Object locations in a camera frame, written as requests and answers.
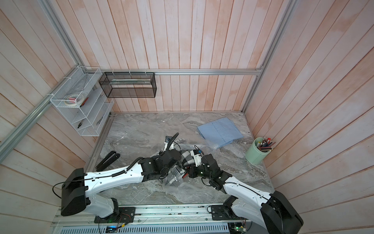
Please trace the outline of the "black mesh wall basket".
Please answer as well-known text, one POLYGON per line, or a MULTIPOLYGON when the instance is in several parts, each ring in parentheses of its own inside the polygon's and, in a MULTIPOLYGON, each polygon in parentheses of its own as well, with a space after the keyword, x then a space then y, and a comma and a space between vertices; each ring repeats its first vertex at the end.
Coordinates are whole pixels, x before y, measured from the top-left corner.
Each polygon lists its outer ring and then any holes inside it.
POLYGON ((154 98, 157 85, 154 73, 105 72, 99 84, 108 98, 154 98))

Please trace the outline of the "pens in cup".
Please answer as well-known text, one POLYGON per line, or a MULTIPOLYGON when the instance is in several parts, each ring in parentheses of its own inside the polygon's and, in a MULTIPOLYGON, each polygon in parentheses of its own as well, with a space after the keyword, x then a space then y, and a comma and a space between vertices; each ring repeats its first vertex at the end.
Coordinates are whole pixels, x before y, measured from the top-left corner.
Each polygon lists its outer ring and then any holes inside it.
POLYGON ((275 142, 271 138, 263 138, 261 141, 256 143, 256 147, 261 152, 267 153, 273 150, 275 142))

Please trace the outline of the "tape roll on shelf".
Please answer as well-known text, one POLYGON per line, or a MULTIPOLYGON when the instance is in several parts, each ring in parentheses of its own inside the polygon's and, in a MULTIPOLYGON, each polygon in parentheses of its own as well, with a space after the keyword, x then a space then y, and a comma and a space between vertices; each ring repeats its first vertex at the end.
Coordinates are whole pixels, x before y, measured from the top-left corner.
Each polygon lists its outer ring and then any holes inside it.
POLYGON ((83 103, 84 96, 82 94, 71 94, 69 95, 63 103, 68 107, 81 106, 83 103))

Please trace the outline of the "green pen holder cup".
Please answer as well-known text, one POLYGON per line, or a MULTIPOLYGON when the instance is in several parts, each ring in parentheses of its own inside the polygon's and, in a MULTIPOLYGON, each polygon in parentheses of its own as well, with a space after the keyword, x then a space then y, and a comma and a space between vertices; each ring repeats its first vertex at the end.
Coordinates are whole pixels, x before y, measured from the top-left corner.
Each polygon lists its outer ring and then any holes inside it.
POLYGON ((258 143, 259 141, 261 141, 263 138, 268 138, 268 137, 258 137, 258 138, 256 138, 253 141, 253 143, 251 144, 251 146, 249 147, 249 149, 247 150, 247 152, 245 154, 245 158, 247 159, 247 161, 249 163, 251 163, 251 164, 259 164, 270 153, 270 152, 267 152, 267 153, 261 152, 256 147, 256 143, 258 143))

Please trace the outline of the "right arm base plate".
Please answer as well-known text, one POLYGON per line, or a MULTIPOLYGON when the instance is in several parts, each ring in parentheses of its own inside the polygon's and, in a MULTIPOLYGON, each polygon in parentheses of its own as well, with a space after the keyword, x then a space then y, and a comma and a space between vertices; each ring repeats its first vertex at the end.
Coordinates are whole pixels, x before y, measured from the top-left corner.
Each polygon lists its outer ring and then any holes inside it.
POLYGON ((211 214, 212 220, 222 221, 222 220, 246 220, 243 217, 239 217, 234 214, 234 212, 225 205, 210 205, 207 211, 211 214))

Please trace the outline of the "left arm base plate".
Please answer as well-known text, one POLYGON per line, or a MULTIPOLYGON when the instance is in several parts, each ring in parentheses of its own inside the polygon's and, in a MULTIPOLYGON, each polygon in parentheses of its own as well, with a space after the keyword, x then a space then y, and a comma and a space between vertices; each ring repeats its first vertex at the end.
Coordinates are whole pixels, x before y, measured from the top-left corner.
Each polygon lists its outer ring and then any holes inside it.
POLYGON ((120 207, 117 213, 113 213, 106 218, 96 216, 94 223, 133 223, 135 207, 120 207))

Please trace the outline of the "black white plaid shirt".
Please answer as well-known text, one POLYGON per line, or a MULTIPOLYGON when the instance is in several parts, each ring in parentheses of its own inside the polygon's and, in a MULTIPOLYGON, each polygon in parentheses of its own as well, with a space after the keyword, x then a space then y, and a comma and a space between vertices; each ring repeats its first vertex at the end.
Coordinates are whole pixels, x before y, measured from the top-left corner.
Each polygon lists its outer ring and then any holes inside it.
POLYGON ((191 156, 191 151, 192 150, 182 151, 182 162, 170 169, 168 176, 163 179, 164 185, 178 187, 184 182, 183 177, 187 173, 186 167, 190 166, 191 164, 195 164, 194 159, 191 156))

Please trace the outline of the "black flat clip tool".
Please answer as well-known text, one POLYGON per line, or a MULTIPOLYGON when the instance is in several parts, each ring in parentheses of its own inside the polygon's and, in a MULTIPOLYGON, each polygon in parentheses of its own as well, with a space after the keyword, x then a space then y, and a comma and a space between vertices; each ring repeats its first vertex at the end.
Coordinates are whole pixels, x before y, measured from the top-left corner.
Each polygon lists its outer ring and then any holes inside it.
POLYGON ((110 166, 113 162, 119 159, 120 154, 116 151, 109 152, 105 158, 95 167, 97 172, 104 171, 108 166, 110 166))

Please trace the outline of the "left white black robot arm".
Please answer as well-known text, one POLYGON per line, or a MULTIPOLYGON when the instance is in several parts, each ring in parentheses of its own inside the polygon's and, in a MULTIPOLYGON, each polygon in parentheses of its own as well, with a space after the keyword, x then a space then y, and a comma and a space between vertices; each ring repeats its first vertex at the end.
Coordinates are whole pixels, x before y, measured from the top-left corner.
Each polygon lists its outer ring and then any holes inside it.
POLYGON ((181 153, 172 147, 178 133, 168 140, 163 152, 150 158, 138 157, 130 165, 102 171, 85 172, 75 169, 66 181, 61 182, 62 216, 71 216, 88 212, 100 218, 119 214, 118 201, 99 195, 118 186, 141 183, 149 180, 161 180, 168 176, 170 169, 180 163, 181 153))

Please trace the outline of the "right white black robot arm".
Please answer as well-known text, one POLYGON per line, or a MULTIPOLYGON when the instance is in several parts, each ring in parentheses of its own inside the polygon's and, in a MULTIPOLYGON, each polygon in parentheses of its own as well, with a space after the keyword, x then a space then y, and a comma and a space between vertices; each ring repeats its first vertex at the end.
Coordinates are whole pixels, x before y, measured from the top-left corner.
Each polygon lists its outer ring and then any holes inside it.
POLYGON ((211 154, 188 156, 181 164, 190 178, 208 179, 211 187, 230 195, 224 203, 227 215, 248 219, 269 234, 297 234, 304 224, 281 192, 264 192, 241 182, 221 170, 211 154))

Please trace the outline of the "aluminium wall frame rail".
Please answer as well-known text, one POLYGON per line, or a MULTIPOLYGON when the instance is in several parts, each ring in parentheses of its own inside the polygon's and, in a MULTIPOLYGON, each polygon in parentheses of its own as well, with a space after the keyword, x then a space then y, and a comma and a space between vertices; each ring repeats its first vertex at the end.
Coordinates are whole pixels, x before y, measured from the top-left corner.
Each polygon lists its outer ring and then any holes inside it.
POLYGON ((289 1, 1 1, 1 137, 76 66, 159 72, 154 100, 117 112, 237 111, 249 84, 205 70, 260 70, 289 1))

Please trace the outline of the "light blue shirt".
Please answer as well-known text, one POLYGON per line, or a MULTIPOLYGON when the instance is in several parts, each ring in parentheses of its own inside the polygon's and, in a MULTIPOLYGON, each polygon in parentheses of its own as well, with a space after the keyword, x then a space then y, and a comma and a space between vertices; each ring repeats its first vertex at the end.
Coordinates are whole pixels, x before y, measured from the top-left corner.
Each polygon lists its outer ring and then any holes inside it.
POLYGON ((228 118, 221 118, 197 127, 199 134, 210 148, 218 149, 243 138, 236 125, 228 118))

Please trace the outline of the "aluminium front rail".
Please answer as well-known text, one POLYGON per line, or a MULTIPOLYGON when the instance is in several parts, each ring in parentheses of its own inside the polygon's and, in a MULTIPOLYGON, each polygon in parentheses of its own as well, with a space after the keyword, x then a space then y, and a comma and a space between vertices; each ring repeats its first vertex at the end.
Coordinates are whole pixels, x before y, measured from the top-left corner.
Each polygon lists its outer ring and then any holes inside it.
MULTIPOLYGON (((213 203, 203 204, 169 204, 169 205, 133 205, 136 208, 134 221, 131 225, 147 224, 182 224, 182 223, 212 223, 212 222, 241 222, 241 220, 212 220, 207 208, 213 203)), ((95 215, 81 212, 72 216, 61 216, 58 213, 52 221, 52 227, 65 226, 94 226, 95 215)))

